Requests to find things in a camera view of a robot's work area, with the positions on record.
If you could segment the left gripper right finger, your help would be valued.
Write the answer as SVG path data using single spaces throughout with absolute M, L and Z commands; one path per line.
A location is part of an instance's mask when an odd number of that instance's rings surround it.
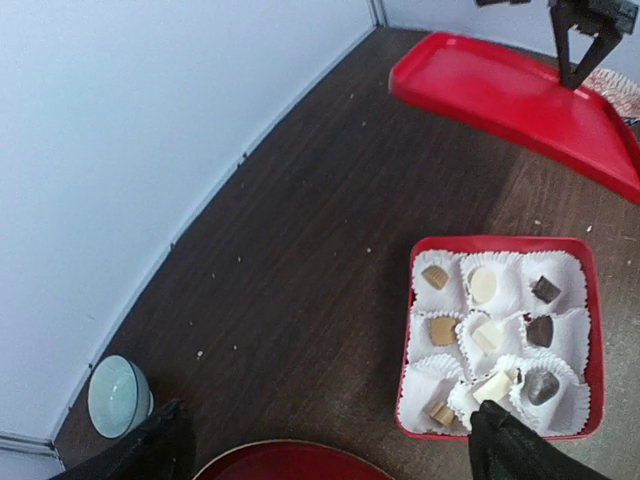
M 497 403 L 486 400 L 470 417 L 468 448 L 472 478 L 608 478 L 553 447 Z

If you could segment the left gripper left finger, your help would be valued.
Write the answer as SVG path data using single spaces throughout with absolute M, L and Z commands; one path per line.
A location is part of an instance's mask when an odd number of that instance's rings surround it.
M 183 400 L 167 402 L 114 445 L 58 479 L 190 479 L 193 417 Z

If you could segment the white trapezoid chocolate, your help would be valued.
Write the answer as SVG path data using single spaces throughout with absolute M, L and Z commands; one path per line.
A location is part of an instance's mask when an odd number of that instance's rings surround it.
M 482 403 L 487 400 L 500 402 L 510 395 L 511 389 L 521 381 L 521 370 L 499 370 L 472 392 L 473 398 Z

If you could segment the red tin lid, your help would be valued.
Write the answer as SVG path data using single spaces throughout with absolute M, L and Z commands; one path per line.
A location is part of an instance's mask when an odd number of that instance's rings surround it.
M 426 36 L 391 70 L 391 94 L 539 153 L 639 202 L 639 144 L 596 92 L 570 90 L 557 70 L 461 35 Z

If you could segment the white oval chocolate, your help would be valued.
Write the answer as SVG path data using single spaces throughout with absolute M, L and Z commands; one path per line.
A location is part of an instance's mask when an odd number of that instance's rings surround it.
M 490 302 L 497 290 L 497 276 L 488 267 L 477 268 L 469 280 L 470 293 L 475 303 L 486 304 Z

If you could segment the white square chocolate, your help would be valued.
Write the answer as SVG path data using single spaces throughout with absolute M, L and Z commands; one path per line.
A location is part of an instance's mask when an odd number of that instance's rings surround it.
M 504 342 L 501 328 L 492 320 L 477 327 L 473 331 L 471 339 L 484 355 L 490 355 L 499 350 Z

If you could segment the tan cup chocolate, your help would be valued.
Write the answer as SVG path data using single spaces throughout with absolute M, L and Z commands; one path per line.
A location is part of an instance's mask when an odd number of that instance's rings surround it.
M 434 346 L 444 347 L 454 344 L 457 320 L 450 316 L 439 316 L 430 320 L 430 340 Z

